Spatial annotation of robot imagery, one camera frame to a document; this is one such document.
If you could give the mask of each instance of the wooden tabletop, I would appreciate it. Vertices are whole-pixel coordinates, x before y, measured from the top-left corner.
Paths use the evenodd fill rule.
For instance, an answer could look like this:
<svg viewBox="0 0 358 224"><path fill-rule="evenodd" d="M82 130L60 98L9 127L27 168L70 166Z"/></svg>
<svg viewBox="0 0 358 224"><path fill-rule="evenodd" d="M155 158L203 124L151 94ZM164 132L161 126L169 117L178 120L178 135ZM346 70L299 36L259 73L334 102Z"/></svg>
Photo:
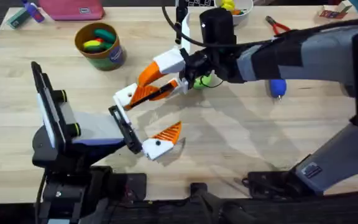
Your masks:
<svg viewBox="0 0 358 224"><path fill-rule="evenodd" d="M302 29L327 23L318 6L255 7L249 21L236 28L239 42L270 39L267 15ZM32 165L32 137L42 125L30 62L48 73L56 89L65 89L77 111L108 114L113 94L134 83L154 56L172 48L175 33L159 7L106 8L104 22L117 30L128 58L118 70L101 72L77 51L74 36L90 22L29 21L20 30L0 28L0 202L33 202L42 170ZM198 15L191 8L191 36L201 40ZM18 8L7 12L11 17ZM174 9L168 9L174 19ZM347 18L355 18L352 11ZM274 102L265 82L191 91L169 100L146 102L129 112L135 127L153 135L182 120L180 141L157 162L126 148L98 164L117 172L145 172L147 198L187 196L192 182L206 182L220 197L246 197L237 180L253 170L289 169L317 150L354 115L354 100L339 84L288 81L287 94ZM358 176L330 192L358 189Z"/></svg>

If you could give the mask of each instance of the pliers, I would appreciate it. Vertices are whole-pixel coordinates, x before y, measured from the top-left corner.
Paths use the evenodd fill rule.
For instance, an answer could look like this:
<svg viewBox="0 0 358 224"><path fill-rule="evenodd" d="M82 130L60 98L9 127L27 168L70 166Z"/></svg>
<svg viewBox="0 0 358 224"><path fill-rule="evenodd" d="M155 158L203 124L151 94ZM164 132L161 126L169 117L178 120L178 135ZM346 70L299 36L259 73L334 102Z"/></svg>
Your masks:
<svg viewBox="0 0 358 224"><path fill-rule="evenodd" d="M291 29L288 28L287 26L285 26L285 25L283 25L283 24L281 24L281 23L279 23L279 22L276 22L276 21L275 21L273 18L271 18L270 16L266 16L265 19L266 19L266 21L267 21L270 25L272 25L273 31L274 31L274 34L275 34L275 35L280 34L280 32L278 31L277 28L281 28L281 29L283 29L285 32L291 30Z"/></svg>
<svg viewBox="0 0 358 224"><path fill-rule="evenodd" d="M280 34L280 32L278 31L278 28L283 29L285 32L291 30L287 26L276 22L270 16L266 16L265 19L270 25L272 25L275 35ZM272 95L272 97L278 98L279 100L281 100L281 97L285 94L285 92L287 90L287 83L285 82L285 80L282 80L282 79L269 80L268 84L269 84L269 88L270 88L270 94Z"/></svg>

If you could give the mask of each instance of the black knob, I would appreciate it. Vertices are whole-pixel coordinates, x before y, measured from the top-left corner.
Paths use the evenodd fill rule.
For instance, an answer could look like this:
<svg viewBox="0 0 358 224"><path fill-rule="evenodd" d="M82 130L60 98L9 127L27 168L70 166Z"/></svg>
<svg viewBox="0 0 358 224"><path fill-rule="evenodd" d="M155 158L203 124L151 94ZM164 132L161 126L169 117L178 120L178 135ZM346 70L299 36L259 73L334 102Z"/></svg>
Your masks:
<svg viewBox="0 0 358 224"><path fill-rule="evenodd" d="M81 135L81 128L80 128L80 124L78 123L73 123L73 124L68 124L66 126L67 132L70 135L70 137L75 138Z"/></svg>
<svg viewBox="0 0 358 224"><path fill-rule="evenodd" d="M58 103L66 103L67 102L67 94L65 90L54 90L52 92L52 98L54 101Z"/></svg>

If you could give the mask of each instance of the sticker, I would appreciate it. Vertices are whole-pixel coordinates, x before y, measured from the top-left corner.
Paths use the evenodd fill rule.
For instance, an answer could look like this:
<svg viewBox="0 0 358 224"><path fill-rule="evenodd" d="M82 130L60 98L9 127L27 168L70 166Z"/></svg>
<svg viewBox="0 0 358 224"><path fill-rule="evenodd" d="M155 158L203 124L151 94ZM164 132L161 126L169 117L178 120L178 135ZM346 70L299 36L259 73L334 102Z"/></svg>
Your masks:
<svg viewBox="0 0 358 224"><path fill-rule="evenodd" d="M314 177L315 175L319 174L323 170L322 170L322 168L320 168L320 166L317 166L317 164L315 162L311 162L311 163L309 163L309 165L307 165L301 171L302 171L302 174L305 175L305 177L310 179L310 178Z"/></svg>
<svg viewBox="0 0 358 224"><path fill-rule="evenodd" d="M110 52L109 58L112 63L122 65L124 63L124 55L121 46L113 48Z"/></svg>
<svg viewBox="0 0 358 224"><path fill-rule="evenodd" d="M91 10L89 8L80 8L81 14L90 14Z"/></svg>

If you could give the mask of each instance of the red pliers handle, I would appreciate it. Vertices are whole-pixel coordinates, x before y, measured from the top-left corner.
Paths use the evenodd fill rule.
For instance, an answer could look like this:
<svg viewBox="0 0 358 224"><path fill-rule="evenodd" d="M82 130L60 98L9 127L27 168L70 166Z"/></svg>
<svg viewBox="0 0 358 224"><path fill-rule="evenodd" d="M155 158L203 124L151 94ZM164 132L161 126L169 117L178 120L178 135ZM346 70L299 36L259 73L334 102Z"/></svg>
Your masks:
<svg viewBox="0 0 358 224"><path fill-rule="evenodd" d="M291 29L288 28L287 26L285 26L285 25L283 25L283 24L281 24L281 23L279 23L279 22L276 22L276 21L275 21L273 18L271 18L270 16L266 16L266 21L267 21L270 25L272 25L274 34L276 34L276 35L280 34L280 32L278 31L277 28L281 28L281 29L283 29L285 32L291 30Z"/></svg>

